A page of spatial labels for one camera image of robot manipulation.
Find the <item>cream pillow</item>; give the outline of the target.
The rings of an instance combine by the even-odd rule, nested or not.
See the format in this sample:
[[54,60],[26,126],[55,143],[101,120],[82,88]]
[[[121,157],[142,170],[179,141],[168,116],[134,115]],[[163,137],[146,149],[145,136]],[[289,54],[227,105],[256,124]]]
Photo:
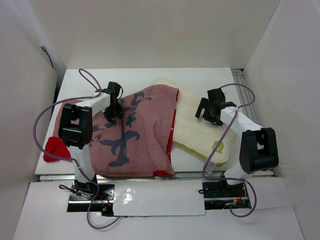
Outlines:
[[216,126],[202,117],[195,117],[203,98],[201,95],[192,93],[164,77],[157,78],[153,83],[178,89],[171,152],[173,170],[176,173],[201,172],[226,126]]

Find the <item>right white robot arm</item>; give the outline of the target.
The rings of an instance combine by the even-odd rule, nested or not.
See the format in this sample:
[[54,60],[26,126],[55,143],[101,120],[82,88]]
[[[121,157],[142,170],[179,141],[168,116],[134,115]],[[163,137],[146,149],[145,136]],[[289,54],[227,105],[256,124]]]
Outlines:
[[250,120],[241,107],[232,101],[226,101],[221,88],[207,91],[202,98],[195,117],[202,117],[214,126],[226,125],[224,138],[229,130],[240,137],[238,163],[220,177],[218,190],[223,196],[230,196],[236,185],[247,180],[253,173],[273,169],[279,165],[276,132],[271,127],[262,127]]

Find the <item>red patterned pillowcase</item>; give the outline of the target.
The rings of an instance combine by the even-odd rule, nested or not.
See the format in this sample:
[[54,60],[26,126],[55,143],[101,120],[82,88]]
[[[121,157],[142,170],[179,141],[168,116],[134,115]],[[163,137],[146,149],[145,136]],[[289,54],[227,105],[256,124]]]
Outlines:
[[155,84],[120,99],[124,115],[108,122],[93,118],[89,154],[93,170],[105,178],[175,175],[171,163],[179,90]]

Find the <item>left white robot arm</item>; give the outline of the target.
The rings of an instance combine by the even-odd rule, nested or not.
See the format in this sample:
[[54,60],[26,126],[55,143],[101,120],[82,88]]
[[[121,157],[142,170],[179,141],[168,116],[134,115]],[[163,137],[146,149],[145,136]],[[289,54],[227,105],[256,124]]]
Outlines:
[[119,93],[104,89],[99,96],[77,104],[66,103],[62,108],[58,136],[70,151],[74,165],[76,194],[86,199],[97,197],[99,187],[93,170],[89,143],[93,136],[93,117],[103,113],[108,122],[121,118],[124,111],[118,101]]

